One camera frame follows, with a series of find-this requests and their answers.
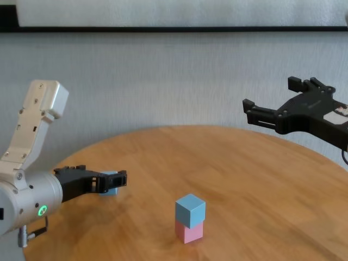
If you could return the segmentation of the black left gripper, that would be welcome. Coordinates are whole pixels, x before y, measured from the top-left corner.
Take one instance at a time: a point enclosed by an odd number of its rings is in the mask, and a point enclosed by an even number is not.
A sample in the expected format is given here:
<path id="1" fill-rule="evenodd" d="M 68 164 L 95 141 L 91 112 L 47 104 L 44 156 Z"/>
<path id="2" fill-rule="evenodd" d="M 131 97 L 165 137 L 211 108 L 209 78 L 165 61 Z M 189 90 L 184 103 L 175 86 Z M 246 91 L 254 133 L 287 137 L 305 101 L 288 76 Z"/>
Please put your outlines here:
<path id="1" fill-rule="evenodd" d="M 109 192 L 127 185 L 125 170 L 115 173 L 97 173 L 86 170 L 85 165 L 77 165 L 55 168 L 53 171 L 63 191 L 62 203 L 84 194 Z M 96 179 L 95 188 L 92 184 L 94 178 Z"/>

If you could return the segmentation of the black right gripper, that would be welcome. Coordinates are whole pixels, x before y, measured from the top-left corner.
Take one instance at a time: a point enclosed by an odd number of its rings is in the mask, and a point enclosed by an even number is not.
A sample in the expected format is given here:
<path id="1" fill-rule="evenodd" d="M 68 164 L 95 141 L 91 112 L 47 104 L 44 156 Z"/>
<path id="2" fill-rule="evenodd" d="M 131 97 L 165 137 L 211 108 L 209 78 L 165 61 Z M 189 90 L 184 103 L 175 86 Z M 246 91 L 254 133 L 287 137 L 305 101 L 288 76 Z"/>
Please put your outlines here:
<path id="1" fill-rule="evenodd" d="M 347 105 L 333 99 L 335 88 L 315 77 L 302 80 L 291 76 L 288 89 L 302 94 L 283 104 L 277 111 L 244 99 L 247 123 L 275 130 L 278 134 L 309 133 L 347 151 Z"/>

